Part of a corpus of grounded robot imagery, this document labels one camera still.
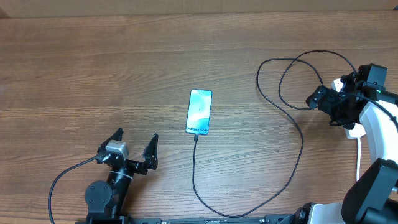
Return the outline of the Samsung Galaxy smartphone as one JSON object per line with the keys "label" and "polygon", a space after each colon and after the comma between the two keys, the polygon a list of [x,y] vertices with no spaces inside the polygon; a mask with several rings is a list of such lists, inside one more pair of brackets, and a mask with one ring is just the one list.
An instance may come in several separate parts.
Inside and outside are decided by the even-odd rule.
{"label": "Samsung Galaxy smartphone", "polygon": [[187,133],[197,135],[209,133],[212,96],[211,90],[191,90],[185,128]]}

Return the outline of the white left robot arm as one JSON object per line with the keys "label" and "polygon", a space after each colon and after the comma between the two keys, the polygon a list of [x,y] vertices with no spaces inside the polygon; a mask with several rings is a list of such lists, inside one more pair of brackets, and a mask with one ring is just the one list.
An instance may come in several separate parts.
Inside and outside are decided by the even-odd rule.
{"label": "white left robot arm", "polygon": [[86,223],[134,223],[131,216],[123,214],[129,186],[135,174],[146,175],[149,169],[155,170],[158,166],[158,134],[153,135],[144,149],[141,162],[128,158],[129,149],[122,141],[123,133],[119,128],[97,150],[97,163],[106,164],[111,170],[106,181],[95,181],[85,191],[88,205]]}

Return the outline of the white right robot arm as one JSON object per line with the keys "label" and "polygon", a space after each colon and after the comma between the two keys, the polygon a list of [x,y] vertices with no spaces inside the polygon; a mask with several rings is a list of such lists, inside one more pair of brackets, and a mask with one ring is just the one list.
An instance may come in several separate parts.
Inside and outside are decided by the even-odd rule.
{"label": "white right robot arm", "polygon": [[338,126],[360,124],[368,139],[371,166],[342,202],[308,203],[291,223],[397,223],[397,95],[373,86],[336,91],[319,86],[307,100],[310,108],[330,115]]}

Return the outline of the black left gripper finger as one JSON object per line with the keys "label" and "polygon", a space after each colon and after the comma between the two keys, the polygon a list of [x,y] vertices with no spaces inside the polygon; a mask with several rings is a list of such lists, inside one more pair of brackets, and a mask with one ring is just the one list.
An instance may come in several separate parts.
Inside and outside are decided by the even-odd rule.
{"label": "black left gripper finger", "polygon": [[97,153],[101,152],[102,150],[105,150],[105,147],[108,145],[110,141],[112,140],[121,141],[123,138],[123,133],[124,130],[122,128],[119,128],[111,137],[109,137],[107,140],[105,140],[103,143],[100,144]]}
{"label": "black left gripper finger", "polygon": [[144,149],[143,158],[144,164],[148,169],[156,170],[158,166],[157,157],[157,145],[158,145],[159,135],[155,133],[150,140],[147,147]]}

